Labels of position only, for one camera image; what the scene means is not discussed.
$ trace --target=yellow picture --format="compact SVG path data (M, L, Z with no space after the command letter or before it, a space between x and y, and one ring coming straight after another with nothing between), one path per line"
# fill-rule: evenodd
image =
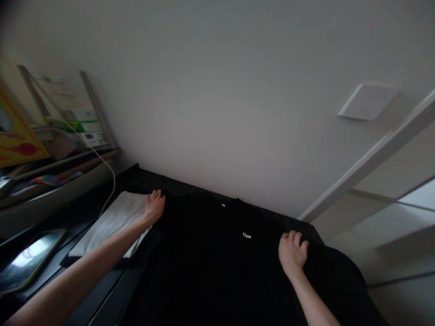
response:
M49 156L0 86L0 168Z

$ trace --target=black clothing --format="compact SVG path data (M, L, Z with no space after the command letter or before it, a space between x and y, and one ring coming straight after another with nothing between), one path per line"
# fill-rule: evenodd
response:
M238 199L167 195L154 228L161 240L126 325L307 325L278 257L285 230L256 209ZM310 244L304 270L342 325L386 325L344 254Z

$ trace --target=black bed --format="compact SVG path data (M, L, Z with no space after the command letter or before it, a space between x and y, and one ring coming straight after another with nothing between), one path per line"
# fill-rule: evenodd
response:
M132 187L140 187L144 190L166 189L174 196L207 192L220 200L230 200L228 197L140 169L138 164L116 178L116 192L111 200L113 201L119 193ZM4 322L36 292L65 270L61 266L62 259L98 218L101 206L111 191L112 181L109 181L73 201L68 207L63 208L39 225L0 245L0 264L1 268L4 268L39 232L58 228L67 230L67 235L34 282L22 291L0 299L0 306L2 307L1 322ZM305 239L319 244L323 243L311 224L262 208L255 208L287 230L300 231ZM143 273L146 255L146 241L144 241L144 245L140 246L132 262L127 267L112 270L95 286L71 315L67 325L119 325Z

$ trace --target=white cable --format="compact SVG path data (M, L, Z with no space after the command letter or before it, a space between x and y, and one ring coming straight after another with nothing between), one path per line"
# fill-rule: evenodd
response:
M41 85L39 85L39 83L36 81L35 77L33 77L30 73L28 73L29 76L33 79L34 84L36 84L36 86L39 88L39 90L45 95L45 97L50 101L50 103L54 106L54 108L59 112L59 108L57 106L56 103L54 103L50 97L48 96L48 94L45 92L45 90L41 87ZM70 126L70 124L65 121L64 118L60 118L60 120L66 124L72 131L74 131L74 133L80 137L79 133ZM106 202L103 205L103 208L101 209L100 215L98 215L98 218L103 214L104 209L106 208L107 203L110 201L110 199L112 198L113 194L115 193L115 188L116 188L116 175L115 172L113 171L113 169L110 167L109 163L107 163L101 156L100 154L97 153L97 151L91 147L91 149L94 151L94 153L100 158L100 160L102 160L104 162L105 165L107 165L107 167L110 169L110 171L112 172L112 176L113 176L113 189L112 189L112 193L110 194L109 198L106 200Z

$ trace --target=smartphone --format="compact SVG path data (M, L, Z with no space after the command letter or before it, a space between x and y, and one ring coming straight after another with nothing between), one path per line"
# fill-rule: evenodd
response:
M65 229L41 232L0 274L0 293L26 287L65 235Z

